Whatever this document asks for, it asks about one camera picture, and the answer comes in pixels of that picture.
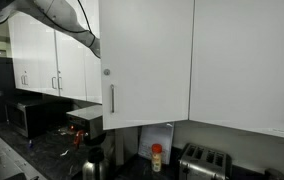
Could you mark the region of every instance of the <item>upper cabinet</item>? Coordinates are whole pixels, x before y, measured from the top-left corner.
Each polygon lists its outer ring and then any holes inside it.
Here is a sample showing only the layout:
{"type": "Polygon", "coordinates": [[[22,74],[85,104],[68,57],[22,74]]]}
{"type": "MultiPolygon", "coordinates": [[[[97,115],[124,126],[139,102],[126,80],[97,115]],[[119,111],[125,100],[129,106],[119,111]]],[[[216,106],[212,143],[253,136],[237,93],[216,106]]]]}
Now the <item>upper cabinet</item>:
{"type": "Polygon", "coordinates": [[[44,94],[59,96],[55,31],[39,21],[36,24],[41,89],[44,94]]]}
{"type": "Polygon", "coordinates": [[[284,137],[284,1],[195,2],[190,119],[284,137]]]}
{"type": "MultiPolygon", "coordinates": [[[[93,34],[100,38],[99,24],[99,0],[86,0],[83,3],[90,22],[93,34]]],[[[80,22],[87,27],[86,21],[82,16],[80,22]]],[[[89,48],[84,50],[85,80],[86,80],[86,100],[90,102],[102,103],[102,85],[101,85],[101,59],[97,58],[89,48]]]]}
{"type": "Polygon", "coordinates": [[[9,26],[16,88],[41,92],[36,20],[18,13],[10,18],[9,26]]]}
{"type": "Polygon", "coordinates": [[[188,119],[194,0],[100,0],[105,129],[188,119]]]}
{"type": "Polygon", "coordinates": [[[84,49],[81,43],[56,31],[60,95],[86,100],[84,49]]]}
{"type": "MultiPolygon", "coordinates": [[[[78,2],[70,4],[86,27],[78,2]]],[[[99,37],[98,1],[82,4],[99,37]]],[[[87,47],[23,13],[9,19],[9,28],[16,88],[102,103],[101,62],[87,47]]]]}

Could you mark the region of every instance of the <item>cabinet handle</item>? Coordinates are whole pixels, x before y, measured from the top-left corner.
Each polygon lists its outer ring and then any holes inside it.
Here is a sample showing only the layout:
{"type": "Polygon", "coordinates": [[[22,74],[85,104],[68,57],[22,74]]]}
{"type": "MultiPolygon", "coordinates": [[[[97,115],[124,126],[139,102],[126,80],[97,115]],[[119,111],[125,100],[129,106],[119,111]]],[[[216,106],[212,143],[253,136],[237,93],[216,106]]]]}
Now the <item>cabinet handle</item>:
{"type": "Polygon", "coordinates": [[[21,76],[22,85],[24,85],[24,75],[21,76]]]}
{"type": "Polygon", "coordinates": [[[59,77],[59,89],[61,89],[61,90],[63,89],[62,88],[62,78],[61,77],[59,77]]]}
{"type": "Polygon", "coordinates": [[[24,85],[29,85],[27,75],[24,76],[24,85]]]}
{"type": "Polygon", "coordinates": [[[111,84],[111,113],[114,113],[114,85],[111,84]]]}
{"type": "Polygon", "coordinates": [[[54,82],[55,82],[54,79],[56,79],[56,77],[53,77],[53,78],[52,78],[52,88],[53,88],[53,89],[57,89],[56,87],[54,87],[54,84],[55,84],[55,83],[54,83],[54,82]]]}

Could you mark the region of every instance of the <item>counter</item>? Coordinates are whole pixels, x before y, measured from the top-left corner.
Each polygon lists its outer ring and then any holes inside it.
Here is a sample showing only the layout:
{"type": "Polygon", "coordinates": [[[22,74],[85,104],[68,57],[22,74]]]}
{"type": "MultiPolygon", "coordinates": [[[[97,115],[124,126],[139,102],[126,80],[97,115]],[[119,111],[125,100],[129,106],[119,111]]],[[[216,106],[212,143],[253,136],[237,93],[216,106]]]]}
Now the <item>counter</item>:
{"type": "MultiPolygon", "coordinates": [[[[80,149],[76,151],[73,145],[74,136],[47,133],[32,139],[34,147],[30,149],[27,138],[16,133],[8,124],[2,123],[0,124],[0,137],[47,179],[82,179],[80,171],[86,160],[88,148],[81,145],[80,149]],[[60,154],[66,150],[69,150],[69,153],[60,157],[60,154]]],[[[159,173],[152,171],[149,160],[136,155],[125,165],[118,167],[111,179],[175,180],[177,166],[174,162],[176,162],[180,151],[180,149],[172,148],[171,164],[164,165],[159,173]]],[[[262,174],[233,166],[232,179],[264,180],[265,178],[262,174]]]]}
{"type": "Polygon", "coordinates": [[[49,180],[70,180],[82,170],[88,148],[81,145],[75,150],[74,136],[47,133],[38,136],[29,148],[29,140],[15,132],[7,123],[0,124],[0,138],[21,155],[30,165],[49,180]]]}

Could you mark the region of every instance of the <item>silver toaster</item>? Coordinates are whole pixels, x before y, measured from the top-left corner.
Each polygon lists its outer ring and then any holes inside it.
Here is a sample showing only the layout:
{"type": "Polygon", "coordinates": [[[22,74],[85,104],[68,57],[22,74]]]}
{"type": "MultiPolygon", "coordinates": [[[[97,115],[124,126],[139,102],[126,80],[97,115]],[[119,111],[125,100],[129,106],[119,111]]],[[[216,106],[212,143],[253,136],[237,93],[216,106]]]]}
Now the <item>silver toaster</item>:
{"type": "Polygon", "coordinates": [[[231,157],[226,153],[195,144],[187,144],[178,160],[179,180],[228,180],[231,157]]]}

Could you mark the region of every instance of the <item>microwave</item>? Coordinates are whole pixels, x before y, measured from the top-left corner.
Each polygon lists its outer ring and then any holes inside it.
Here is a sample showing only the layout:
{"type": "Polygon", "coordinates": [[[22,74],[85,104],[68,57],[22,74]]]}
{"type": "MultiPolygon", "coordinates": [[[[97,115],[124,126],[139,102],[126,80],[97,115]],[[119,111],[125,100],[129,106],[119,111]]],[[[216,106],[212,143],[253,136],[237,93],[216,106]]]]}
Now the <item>microwave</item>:
{"type": "Polygon", "coordinates": [[[50,126],[67,122],[70,101],[15,98],[6,101],[6,117],[15,131],[27,138],[46,132],[50,126]]]}

